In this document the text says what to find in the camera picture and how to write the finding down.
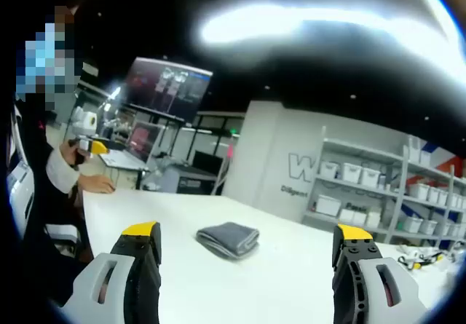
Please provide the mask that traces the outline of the person's left hand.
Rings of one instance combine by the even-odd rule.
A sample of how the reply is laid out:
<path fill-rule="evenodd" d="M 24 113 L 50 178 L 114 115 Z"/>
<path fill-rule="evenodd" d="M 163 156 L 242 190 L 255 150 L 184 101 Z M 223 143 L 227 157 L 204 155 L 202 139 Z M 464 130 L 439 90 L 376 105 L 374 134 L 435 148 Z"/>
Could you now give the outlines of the person's left hand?
<path fill-rule="evenodd" d="M 66 173 L 60 178 L 68 186 L 72 188 L 77 184 L 81 190 L 101 194 L 110 194 L 115 191 L 115 185 L 110 178 L 104 175 L 83 175 L 74 168 L 78 156 L 82 156 L 84 159 L 90 156 L 90 152 L 82 149 L 79 143 L 71 146 L 68 141 L 63 142 L 60 145 L 60 154 L 66 163 Z"/>

